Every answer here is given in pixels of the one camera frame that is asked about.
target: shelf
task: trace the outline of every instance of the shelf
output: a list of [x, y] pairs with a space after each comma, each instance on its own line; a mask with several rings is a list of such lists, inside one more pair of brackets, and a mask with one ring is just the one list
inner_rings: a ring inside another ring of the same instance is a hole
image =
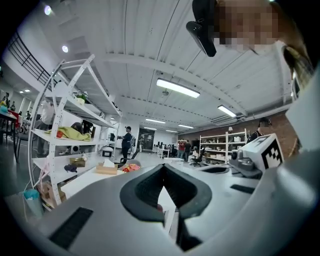
[[226, 159], [218, 159], [218, 158], [212, 158], [212, 157], [207, 157], [207, 156], [203, 156], [203, 157], [208, 158], [208, 159], [213, 159], [213, 160], [226, 161]]
[[246, 144], [245, 141], [239, 141], [239, 142], [228, 142], [228, 144]]
[[52, 141], [51, 134], [45, 133], [44, 130], [34, 129], [31, 130], [33, 134], [39, 136], [40, 138], [44, 139], [49, 143], [54, 143], [55, 146], [90, 146], [90, 145], [106, 145], [106, 140], [91, 140], [91, 141], [83, 141], [83, 140], [76, 140], [70, 138], [55, 138]]
[[[61, 97], [55, 97], [56, 104], [59, 105], [61, 101]], [[109, 127], [109, 128], [115, 128], [116, 127], [106, 120], [104, 120], [102, 117], [94, 113], [92, 110], [87, 108], [85, 105], [81, 105], [77, 102], [77, 99], [73, 98], [72, 96], [68, 96], [67, 101], [64, 105], [64, 110], [68, 111], [69, 113], [86, 120], [90, 123], [93, 123], [97, 126], [102, 127]]]
[[236, 133], [228, 133], [228, 136], [241, 136], [241, 135], [246, 135], [246, 133], [244, 131], [236, 132]]
[[200, 145], [226, 145], [226, 143], [225, 142], [223, 142], [223, 143], [200, 143]]
[[204, 151], [209, 151], [209, 152], [219, 152], [219, 153], [225, 153], [226, 151], [222, 150], [214, 150], [214, 149], [205, 149]]
[[226, 137], [226, 135], [225, 135], [225, 134], [223, 134], [223, 135], [206, 136], [206, 137], [201, 137], [201, 139], [207, 139], [207, 138], [219, 138], [219, 137]]
[[[93, 154], [87, 153], [86, 156], [87, 156], [88, 160], [85, 162], [85, 167], [77, 167], [77, 169], [76, 169], [77, 172], [66, 171], [64, 167], [66, 165], [70, 164], [69, 158], [79, 158], [79, 157], [81, 157], [81, 154], [56, 156], [54, 158], [55, 182], [60, 183], [60, 182], [63, 182], [69, 178], [72, 178], [76, 175], [83, 174], [86, 171], [95, 167], [99, 162], [103, 162], [105, 160], [105, 157], [102, 157], [102, 156], [98, 155], [97, 153], [93, 153]], [[32, 162], [36, 166], [38, 166], [40, 169], [43, 169], [45, 166], [46, 159], [47, 159], [46, 157], [33, 158]]]

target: recessed light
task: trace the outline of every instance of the recessed light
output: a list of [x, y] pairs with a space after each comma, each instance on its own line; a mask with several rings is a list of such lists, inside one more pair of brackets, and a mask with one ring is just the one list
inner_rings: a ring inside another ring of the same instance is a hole
[[166, 122], [163, 121], [158, 121], [158, 120], [152, 120], [152, 119], [145, 119], [146, 121], [151, 121], [151, 122], [156, 122], [156, 123], [161, 123], [161, 124], [165, 124]]
[[46, 5], [45, 7], [44, 7], [44, 13], [46, 14], [46, 15], [50, 15], [50, 13], [51, 13], [51, 7], [49, 6], [49, 5]]
[[235, 113], [233, 113], [232, 111], [230, 111], [229, 109], [227, 109], [225, 106], [220, 105], [218, 106], [218, 109], [223, 111], [224, 113], [228, 114], [229, 116], [231, 116], [232, 118], [235, 118], [237, 115]]
[[160, 79], [160, 78], [158, 78], [158, 80], [156, 81], [156, 85], [191, 96], [193, 98], [198, 98], [200, 95], [200, 93], [195, 90], [189, 89], [183, 85], [180, 85], [171, 81], [167, 81], [164, 79]]
[[187, 125], [183, 125], [183, 124], [179, 124], [179, 126], [181, 126], [181, 127], [185, 127], [185, 128], [190, 128], [190, 129], [193, 129], [193, 128], [194, 128], [194, 127], [187, 126]]
[[68, 47], [67, 46], [62, 46], [62, 51], [64, 51], [65, 53], [67, 53], [69, 51]]
[[150, 127], [143, 127], [143, 128], [148, 130], [156, 130], [156, 128], [150, 128]]

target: brick wall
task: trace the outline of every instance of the brick wall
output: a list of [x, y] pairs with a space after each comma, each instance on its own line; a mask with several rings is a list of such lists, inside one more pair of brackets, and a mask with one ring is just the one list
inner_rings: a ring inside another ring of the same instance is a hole
[[[296, 133], [289, 123], [288, 119], [285, 116], [285, 111], [270, 115], [268, 118], [270, 118], [273, 126], [273, 130], [276, 133], [278, 140], [281, 145], [281, 149], [283, 152], [283, 156], [286, 159], [292, 147], [294, 146], [295, 143], [295, 138], [296, 138]], [[233, 124], [231, 125], [233, 128], [233, 133], [239, 133], [243, 132], [245, 129], [247, 131], [250, 131], [250, 134], [254, 133], [257, 128], [258, 128], [258, 121], [259, 120], [251, 120], [251, 121], [246, 121], [242, 122], [239, 124]], [[228, 131], [228, 126], [221, 127], [221, 128], [214, 128], [214, 129], [209, 129], [209, 130], [203, 130], [203, 131], [198, 131], [198, 132], [193, 132], [193, 133], [188, 133], [188, 134], [182, 134], [179, 135], [179, 139], [184, 139], [184, 140], [189, 140], [194, 141], [196, 139], [200, 139], [201, 136], [214, 136], [214, 135], [221, 135], [225, 134]]]

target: white wall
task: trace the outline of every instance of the white wall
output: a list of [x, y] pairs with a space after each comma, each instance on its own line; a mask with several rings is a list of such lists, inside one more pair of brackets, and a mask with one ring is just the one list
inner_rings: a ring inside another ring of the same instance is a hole
[[153, 144], [158, 144], [158, 142], [161, 142], [163, 144], [174, 144], [176, 145], [177, 143], [177, 140], [178, 140], [178, 135], [177, 134], [174, 134], [172, 132], [164, 132], [164, 131], [159, 131], [159, 130], [156, 130], [154, 132], [154, 139], [153, 139]]

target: fluorescent ceiling light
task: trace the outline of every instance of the fluorescent ceiling light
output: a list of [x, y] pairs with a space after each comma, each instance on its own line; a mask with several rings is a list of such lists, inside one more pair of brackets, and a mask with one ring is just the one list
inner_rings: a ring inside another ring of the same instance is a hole
[[150, 127], [143, 127], [145, 129], [148, 129], [148, 130], [156, 130], [156, 128], [150, 128]]
[[64, 51], [65, 53], [67, 53], [69, 50], [68, 50], [68, 47], [67, 46], [62, 46], [62, 51]]
[[156, 123], [161, 123], [161, 124], [165, 124], [166, 122], [162, 122], [162, 121], [158, 121], [158, 120], [152, 120], [152, 119], [145, 119], [146, 121], [151, 121], [151, 122], [156, 122]]
[[44, 7], [44, 13], [45, 13], [46, 15], [50, 15], [50, 13], [51, 13], [51, 7], [50, 7], [49, 5], [46, 5], [46, 6]]
[[176, 92], [179, 92], [179, 93], [182, 93], [182, 94], [189, 95], [194, 98], [198, 98], [200, 95], [200, 93], [195, 90], [189, 89], [189, 88], [182, 86], [180, 84], [177, 84], [177, 83], [174, 83], [171, 81], [167, 81], [164, 79], [160, 79], [160, 78], [158, 78], [158, 80], [156, 81], [156, 85], [173, 90], [173, 91], [176, 91]]
[[190, 128], [190, 129], [193, 129], [193, 128], [194, 128], [194, 127], [186, 126], [186, 125], [183, 125], [183, 124], [179, 124], [179, 126], [181, 126], [181, 127], [185, 127], [185, 128]]
[[224, 113], [228, 114], [229, 116], [231, 116], [232, 118], [235, 118], [237, 115], [235, 113], [233, 113], [232, 111], [230, 111], [229, 109], [227, 109], [225, 106], [220, 105], [218, 106], [218, 109], [220, 109], [221, 111], [223, 111]]

